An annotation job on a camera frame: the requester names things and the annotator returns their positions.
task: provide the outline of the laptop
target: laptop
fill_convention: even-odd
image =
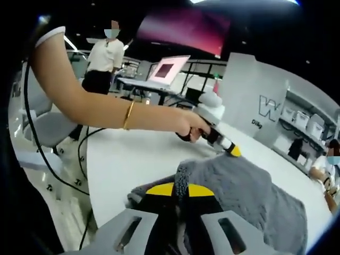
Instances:
[[[175,56],[162,58],[156,68],[150,73],[147,81],[119,78],[125,84],[153,89],[170,90],[171,83],[188,61],[190,56]]]

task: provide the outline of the storage box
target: storage box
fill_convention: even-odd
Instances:
[[[294,110],[290,109],[287,106],[283,107],[282,114],[281,114],[282,118],[284,118],[287,121],[293,121],[294,115],[295,115],[295,111]]]
[[[305,115],[305,113],[301,111],[298,111],[296,113],[294,123],[297,127],[305,130],[307,127],[308,121],[309,121],[309,116]]]
[[[309,121],[309,123],[307,124],[307,133],[318,140],[321,140],[323,131],[324,127],[321,126],[319,123]]]

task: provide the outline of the person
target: person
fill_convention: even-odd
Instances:
[[[122,67],[124,44],[117,39],[120,32],[117,21],[111,21],[111,29],[105,29],[106,39],[100,40],[93,46],[87,59],[89,62],[82,86],[87,92],[107,95],[111,80],[116,71]],[[62,146],[78,141],[83,125],[78,125],[69,135]]]
[[[330,211],[334,213],[337,206],[332,196],[339,191],[339,185],[335,182],[335,166],[340,164],[340,145],[333,139],[327,147],[326,155],[318,157],[313,163],[309,176],[321,188]]]
[[[6,36],[13,38],[3,56],[9,71],[3,72],[0,86],[0,194],[5,219],[5,254],[63,252],[45,201],[16,159],[8,129],[9,112],[14,112],[11,107],[16,105],[12,101],[21,100],[18,93],[13,93],[13,81],[16,72],[21,70],[23,60],[28,59],[47,96],[76,123],[109,129],[125,127],[130,130],[176,132],[182,136],[190,134],[192,142],[200,137],[200,130],[210,132],[203,119],[187,110],[132,104],[124,99],[87,92],[76,78],[67,56],[65,27],[57,19],[63,15],[47,15],[51,13],[46,12],[49,7],[43,8],[43,3],[39,4],[36,1],[24,2],[20,8],[25,11],[19,13],[14,4],[6,6],[9,13],[19,17],[15,24],[20,33],[13,27],[12,21],[3,30]]]

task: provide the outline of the black skirt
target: black skirt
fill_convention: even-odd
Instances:
[[[111,85],[110,72],[91,70],[85,74],[82,87],[87,92],[107,95]]]

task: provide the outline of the ceiling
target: ceiling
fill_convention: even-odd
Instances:
[[[164,6],[189,6],[189,0],[82,0],[69,6],[66,36],[78,49],[91,50],[86,38],[103,38],[111,20],[120,23],[118,38],[127,44],[134,39],[125,55],[156,62],[164,56],[191,55],[192,58],[215,59],[211,54],[177,45],[154,45],[135,39],[148,10]],[[293,72],[329,94],[334,93],[334,52],[331,45],[332,19],[325,1],[298,0],[206,0],[198,8],[230,18],[231,29],[224,43],[221,60],[230,52],[254,55],[257,60]]]

